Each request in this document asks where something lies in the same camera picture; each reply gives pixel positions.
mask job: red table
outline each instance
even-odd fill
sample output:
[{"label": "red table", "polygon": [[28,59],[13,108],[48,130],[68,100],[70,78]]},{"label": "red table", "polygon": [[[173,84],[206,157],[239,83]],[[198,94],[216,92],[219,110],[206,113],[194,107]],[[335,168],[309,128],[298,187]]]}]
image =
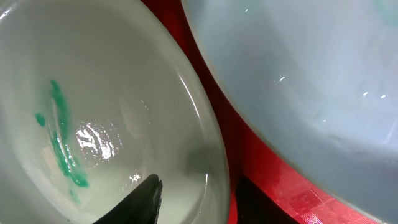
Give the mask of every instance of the red table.
[{"label": "red table", "polygon": [[187,55],[214,109],[226,148],[231,179],[228,224],[236,223],[234,191],[242,175],[252,180],[299,223],[376,223],[304,179],[250,130],[211,76],[190,32],[180,0],[142,1],[166,26]]}]

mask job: ceramic dish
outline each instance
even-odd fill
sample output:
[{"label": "ceramic dish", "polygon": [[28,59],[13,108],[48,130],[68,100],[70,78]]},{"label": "ceramic dish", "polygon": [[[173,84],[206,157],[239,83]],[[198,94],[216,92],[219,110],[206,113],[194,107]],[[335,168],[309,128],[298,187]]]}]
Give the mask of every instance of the ceramic dish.
[{"label": "ceramic dish", "polygon": [[214,78],[257,135],[329,194],[397,223],[398,4],[183,5]]},{"label": "ceramic dish", "polygon": [[151,174],[158,223],[226,223],[211,106],[143,3],[0,6],[0,223],[93,223]]}]

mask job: white plate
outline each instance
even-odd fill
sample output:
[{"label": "white plate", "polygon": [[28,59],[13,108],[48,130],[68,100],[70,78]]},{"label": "white plate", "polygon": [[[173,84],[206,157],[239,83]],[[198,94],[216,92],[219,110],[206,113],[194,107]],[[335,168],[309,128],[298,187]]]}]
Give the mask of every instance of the white plate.
[{"label": "white plate", "polygon": [[306,178],[398,222],[398,4],[185,0],[216,81]]},{"label": "white plate", "polygon": [[158,223],[226,223],[211,106],[143,3],[0,6],[0,223],[92,223],[150,174]]}]

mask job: glossy ceramic surface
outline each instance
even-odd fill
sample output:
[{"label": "glossy ceramic surface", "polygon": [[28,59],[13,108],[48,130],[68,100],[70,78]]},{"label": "glossy ceramic surface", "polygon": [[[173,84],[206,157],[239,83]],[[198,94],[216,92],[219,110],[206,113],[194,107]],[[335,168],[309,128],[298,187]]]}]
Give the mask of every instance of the glossy ceramic surface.
[{"label": "glossy ceramic surface", "polygon": [[221,89],[301,174],[395,223],[397,5],[183,1]]},{"label": "glossy ceramic surface", "polygon": [[150,174],[158,223],[226,222],[210,104],[141,2],[0,6],[1,223],[92,223]]}]

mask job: light blue plate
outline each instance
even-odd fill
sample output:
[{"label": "light blue plate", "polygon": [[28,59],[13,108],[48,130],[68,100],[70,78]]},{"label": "light blue plate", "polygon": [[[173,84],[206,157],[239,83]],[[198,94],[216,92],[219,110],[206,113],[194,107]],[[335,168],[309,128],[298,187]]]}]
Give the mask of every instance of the light blue plate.
[{"label": "light blue plate", "polygon": [[183,5],[214,78],[257,135],[329,194],[397,223],[398,3]]}]

